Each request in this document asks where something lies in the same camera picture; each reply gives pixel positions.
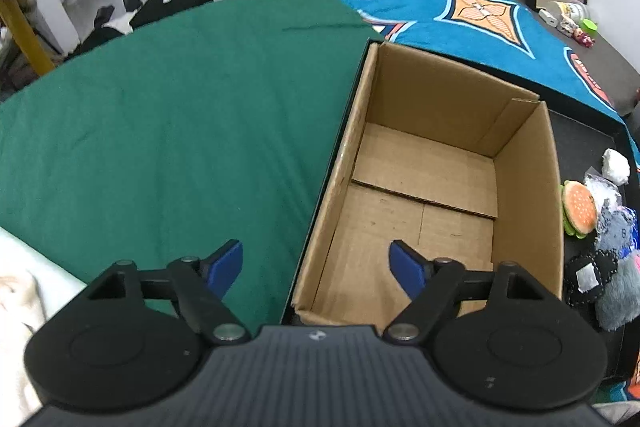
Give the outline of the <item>hamburger plush toy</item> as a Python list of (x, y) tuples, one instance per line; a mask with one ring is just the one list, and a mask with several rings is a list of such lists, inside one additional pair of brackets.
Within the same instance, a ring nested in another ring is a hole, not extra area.
[(584, 239), (597, 225), (598, 212), (588, 188), (567, 180), (561, 185), (563, 228), (569, 236)]

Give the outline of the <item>grey fluffy plush toy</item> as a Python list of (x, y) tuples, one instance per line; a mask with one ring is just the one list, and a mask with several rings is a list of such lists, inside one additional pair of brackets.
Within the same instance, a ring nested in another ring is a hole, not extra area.
[(618, 262), (617, 272), (596, 303), (601, 329), (612, 332), (639, 316), (639, 251)]

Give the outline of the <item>denim fabric toy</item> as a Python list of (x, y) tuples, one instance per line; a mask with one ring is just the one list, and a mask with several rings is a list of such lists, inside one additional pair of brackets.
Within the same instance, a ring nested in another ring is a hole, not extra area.
[(611, 251), (620, 260), (639, 248), (637, 213), (607, 199), (599, 213), (596, 226), (597, 251)]

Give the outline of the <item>clear plastic bag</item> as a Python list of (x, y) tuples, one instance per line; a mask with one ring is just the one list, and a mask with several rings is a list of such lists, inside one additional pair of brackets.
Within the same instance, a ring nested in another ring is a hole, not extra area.
[(614, 210), (623, 205), (623, 197), (618, 187), (593, 167), (589, 167), (585, 172), (584, 184), (592, 195), (597, 212), (601, 212), (603, 208)]

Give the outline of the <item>white cloth ball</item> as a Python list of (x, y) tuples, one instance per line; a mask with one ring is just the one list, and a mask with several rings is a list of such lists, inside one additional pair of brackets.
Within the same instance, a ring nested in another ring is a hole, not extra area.
[(631, 169), (627, 158), (617, 150), (607, 148), (602, 155), (602, 176), (616, 186), (628, 183)]

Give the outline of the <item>black felt patch toy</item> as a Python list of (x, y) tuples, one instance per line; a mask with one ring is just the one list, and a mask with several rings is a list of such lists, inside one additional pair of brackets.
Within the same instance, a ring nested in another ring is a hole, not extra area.
[(614, 251), (580, 254), (564, 265), (563, 299), (572, 308), (591, 305), (604, 294), (604, 288), (617, 272)]

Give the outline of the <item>brown cardboard box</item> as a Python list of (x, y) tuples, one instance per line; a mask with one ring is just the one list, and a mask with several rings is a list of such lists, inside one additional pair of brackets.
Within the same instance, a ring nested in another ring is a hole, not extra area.
[(292, 296), (307, 325), (384, 329), (408, 305), (396, 239), (471, 270), (563, 280), (558, 156), (533, 92), (449, 58), (371, 43)]

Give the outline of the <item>green cloth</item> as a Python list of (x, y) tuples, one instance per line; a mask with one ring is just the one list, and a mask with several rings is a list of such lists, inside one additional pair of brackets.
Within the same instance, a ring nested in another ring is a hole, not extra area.
[(239, 239), (226, 305), (279, 322), (361, 57), (341, 0), (224, 0), (73, 58), (1, 106), (1, 224), (89, 282)]

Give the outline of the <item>blue patterned blanket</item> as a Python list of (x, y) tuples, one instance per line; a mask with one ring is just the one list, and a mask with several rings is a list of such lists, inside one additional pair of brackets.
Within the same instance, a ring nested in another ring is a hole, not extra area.
[(532, 115), (541, 96), (565, 95), (620, 124), (612, 102), (574, 46), (515, 0), (342, 0), (389, 42), (484, 66), (529, 87), (489, 112), (478, 130), (437, 131), (433, 139), (494, 157)]

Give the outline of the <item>yellow table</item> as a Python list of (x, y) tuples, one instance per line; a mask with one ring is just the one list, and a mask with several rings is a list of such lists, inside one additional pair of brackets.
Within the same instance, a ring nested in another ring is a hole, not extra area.
[(8, 28), (16, 45), (22, 51), (27, 62), (39, 76), (54, 69), (50, 56), (43, 49), (32, 25), (25, 16), (25, 2), (22, 0), (1, 0), (1, 20)]

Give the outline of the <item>red small toys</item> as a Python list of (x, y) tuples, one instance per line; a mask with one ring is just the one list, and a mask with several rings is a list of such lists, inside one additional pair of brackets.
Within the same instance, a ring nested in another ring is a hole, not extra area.
[(573, 39), (585, 48), (591, 48), (594, 45), (594, 40), (588, 32), (583, 31), (582, 28), (579, 27), (574, 29)]

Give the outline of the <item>green cup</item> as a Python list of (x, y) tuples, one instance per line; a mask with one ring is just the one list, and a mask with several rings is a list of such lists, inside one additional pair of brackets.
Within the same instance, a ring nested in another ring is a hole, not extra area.
[(582, 18), (580, 20), (580, 28), (585, 31), (586, 34), (590, 35), (591, 38), (594, 38), (598, 32), (598, 25), (590, 18)]

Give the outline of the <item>white container with label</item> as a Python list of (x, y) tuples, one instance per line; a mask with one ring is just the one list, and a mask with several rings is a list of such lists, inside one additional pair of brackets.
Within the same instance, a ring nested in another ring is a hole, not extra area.
[(590, 20), (590, 12), (588, 6), (580, 1), (548, 1), (544, 8), (550, 12), (557, 20), (562, 20), (563, 17), (574, 20), (576, 24), (579, 24), (584, 18)]

